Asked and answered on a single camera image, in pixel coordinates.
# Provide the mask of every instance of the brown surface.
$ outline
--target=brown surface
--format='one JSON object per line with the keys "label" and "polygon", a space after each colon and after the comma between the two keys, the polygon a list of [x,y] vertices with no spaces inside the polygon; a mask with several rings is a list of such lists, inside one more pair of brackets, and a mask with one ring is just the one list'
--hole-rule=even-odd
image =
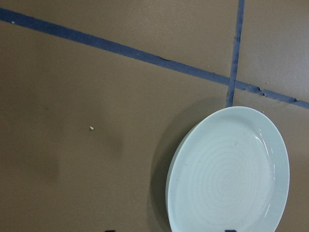
{"label": "brown surface", "polygon": [[[237,1],[0,7],[229,76]],[[246,2],[238,80],[309,101],[308,7]],[[8,23],[0,31],[0,231],[170,231],[171,157],[225,106],[227,87]],[[309,111],[238,90],[235,105],[264,111],[282,133],[291,187],[276,231],[306,231]]]}
{"label": "brown surface", "polygon": [[246,1],[237,79],[309,102],[309,1]]}
{"label": "brown surface", "polygon": [[264,112],[280,131],[290,162],[287,205],[276,232],[300,232],[309,227],[309,111],[280,101],[236,90],[234,105]]}
{"label": "brown surface", "polygon": [[224,107],[227,87],[15,25],[0,30],[0,231],[169,231],[171,157]]}
{"label": "brown surface", "polygon": [[2,0],[0,7],[229,76],[237,1]]}

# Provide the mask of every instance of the blue tape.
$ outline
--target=blue tape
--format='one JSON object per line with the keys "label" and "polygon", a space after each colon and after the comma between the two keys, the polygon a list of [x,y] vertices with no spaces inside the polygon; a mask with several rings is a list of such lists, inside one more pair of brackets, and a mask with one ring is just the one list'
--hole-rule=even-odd
{"label": "blue tape", "polygon": [[235,39],[234,39],[234,48],[233,48],[233,56],[232,56],[232,64],[231,64],[231,73],[230,73],[228,93],[227,93],[227,98],[226,98],[226,106],[227,107],[233,106],[233,98],[234,98],[237,69],[238,69],[238,58],[239,58],[240,38],[241,38],[244,7],[245,7],[245,0],[239,0],[238,12],[237,12],[237,21],[236,21]]}
{"label": "blue tape", "polygon": [[286,102],[289,104],[293,104],[293,105],[297,105],[306,109],[309,109],[309,102],[306,101],[300,101],[297,100],[296,98],[292,98],[268,89],[263,89],[261,90],[260,87],[258,86],[254,86],[254,85],[250,85],[241,81],[236,81],[235,87],[237,89],[241,89],[241,90],[245,90],[248,91],[250,93],[255,93],[261,96],[265,96],[268,98],[272,98],[281,102]]}
{"label": "blue tape", "polygon": [[[156,55],[153,55],[147,52],[143,52],[135,48],[121,45],[119,43],[108,41],[100,37],[89,35],[89,34],[76,31],[70,28],[66,28],[66,27],[63,27],[57,24],[49,23],[49,22],[46,22],[40,19],[36,19],[36,18],[27,16],[27,15],[24,15],[24,14],[20,14],[20,13],[16,13],[10,10],[0,8],[0,20],[4,22],[8,22],[8,23],[14,22],[14,24],[25,27],[25,28],[44,32],[44,33],[54,35],[57,37],[61,37],[67,40],[86,44],[88,46],[96,47],[96,48],[103,49],[103,50],[113,52],[113,53],[117,53],[117,54],[120,54],[126,57],[130,57],[133,59],[151,63],[151,64],[154,64],[160,67],[164,67],[164,68],[178,71],[181,73],[185,73],[188,75],[200,77],[200,78],[210,80],[210,81],[213,81],[219,84],[223,84],[223,85],[231,87],[231,91],[233,93],[234,93],[235,88],[237,88],[237,89],[246,90],[248,92],[255,93],[258,95],[262,95],[262,96],[265,95],[267,97],[270,97],[270,98],[273,98],[279,101],[284,101],[290,104],[294,104],[294,105],[309,109],[309,102],[298,101],[295,98],[285,96],[285,95],[282,95],[282,94],[279,94],[279,93],[276,93],[270,90],[261,90],[258,86],[254,86],[254,85],[250,85],[250,84],[247,84],[241,81],[237,81],[236,78],[231,83],[231,79],[229,81],[229,78],[225,76],[221,76],[221,75],[218,75],[212,72],[208,72],[206,70],[198,69],[198,68],[185,65],[182,63],[178,63],[172,60],[166,60],[159,56],[156,56]],[[233,104],[233,96],[231,98],[231,101],[229,100],[229,103]]]}
{"label": "blue tape", "polygon": [[206,70],[195,68],[189,65],[163,59],[159,56],[140,51],[119,43],[108,41],[97,36],[89,35],[77,30],[66,28],[57,24],[49,23],[24,14],[0,8],[0,20],[29,29],[44,32],[50,35],[72,40],[81,44],[103,49],[105,51],[117,53],[122,56],[141,60],[163,68],[171,69],[188,75],[200,77],[219,84],[228,85],[228,78]]}

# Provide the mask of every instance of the stacked plates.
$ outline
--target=stacked plates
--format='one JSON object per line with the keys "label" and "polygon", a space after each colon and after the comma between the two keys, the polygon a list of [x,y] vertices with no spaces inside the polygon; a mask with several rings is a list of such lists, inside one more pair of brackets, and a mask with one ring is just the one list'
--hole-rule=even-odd
{"label": "stacked plates", "polygon": [[262,113],[220,110],[180,143],[166,204],[173,232],[274,232],[289,188],[283,139]]}

